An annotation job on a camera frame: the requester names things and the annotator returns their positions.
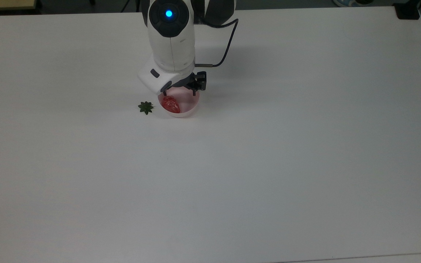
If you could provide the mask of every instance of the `wooden surface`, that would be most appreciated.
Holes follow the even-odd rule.
[[[0,10],[33,9],[36,0],[0,0]]]
[[[0,17],[0,263],[421,253],[421,20],[236,16],[186,119],[137,79],[140,14]],[[231,28],[196,28],[218,62]]]

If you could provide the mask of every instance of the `red strawberry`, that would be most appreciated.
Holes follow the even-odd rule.
[[[162,100],[162,107],[173,113],[180,113],[180,105],[178,105],[177,99],[173,96],[165,96]]]

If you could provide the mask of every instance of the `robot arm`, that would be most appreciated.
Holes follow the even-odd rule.
[[[219,5],[217,2],[226,3],[221,7],[228,5],[231,8],[227,9],[231,12],[209,16],[206,10],[212,7],[215,13]],[[194,23],[199,21],[194,19],[194,14],[223,23],[233,15],[234,0],[146,0],[142,4],[152,55],[139,72],[139,79],[157,95],[170,87],[205,90],[205,72],[193,73]]]

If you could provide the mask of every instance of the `strawberry leaves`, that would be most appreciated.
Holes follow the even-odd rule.
[[[144,112],[146,115],[148,115],[149,112],[152,112],[153,109],[152,103],[148,102],[142,102],[141,105],[138,105],[138,107],[141,109],[140,112]]]

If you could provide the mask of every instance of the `pink bowl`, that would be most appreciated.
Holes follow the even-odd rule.
[[[185,87],[170,88],[167,90],[167,96],[173,96],[177,100],[178,105],[180,105],[180,113],[173,113],[165,110],[168,114],[175,118],[183,118],[192,115],[192,113],[196,110],[196,105],[199,101],[199,92],[196,92],[196,96],[193,96],[193,91]],[[162,106],[163,97],[163,93],[158,95],[160,106]]]

